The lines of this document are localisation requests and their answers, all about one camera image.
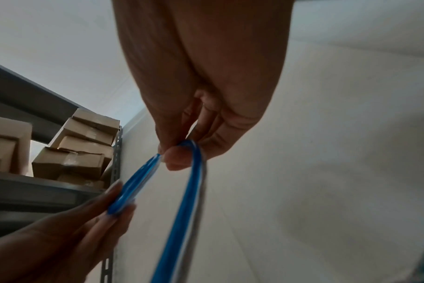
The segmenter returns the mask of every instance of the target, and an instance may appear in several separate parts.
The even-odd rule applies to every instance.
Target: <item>hand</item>
[[[117,182],[92,201],[0,238],[0,282],[84,282],[130,224],[134,205],[118,217],[103,214],[121,189]]]
[[[210,159],[262,118],[279,80],[292,0],[115,0],[128,66],[170,170],[190,166],[187,138]]]

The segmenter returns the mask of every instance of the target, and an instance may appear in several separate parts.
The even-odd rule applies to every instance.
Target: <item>blue cable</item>
[[[199,201],[199,198],[200,190],[204,187],[205,181],[205,164],[203,164],[201,150],[191,140],[185,140],[179,145],[189,147],[192,150],[191,174],[165,248],[153,274],[152,283],[170,283],[179,278],[178,269],[183,257],[186,256],[183,247],[190,239],[194,238],[192,237],[193,234],[196,235],[196,231],[189,228],[193,228],[192,223],[195,216],[201,217],[202,206],[200,204],[203,202]],[[159,167],[160,161],[161,156],[156,154],[133,174],[124,184],[117,199],[108,207],[108,214],[119,214],[128,204],[134,201],[137,194]]]

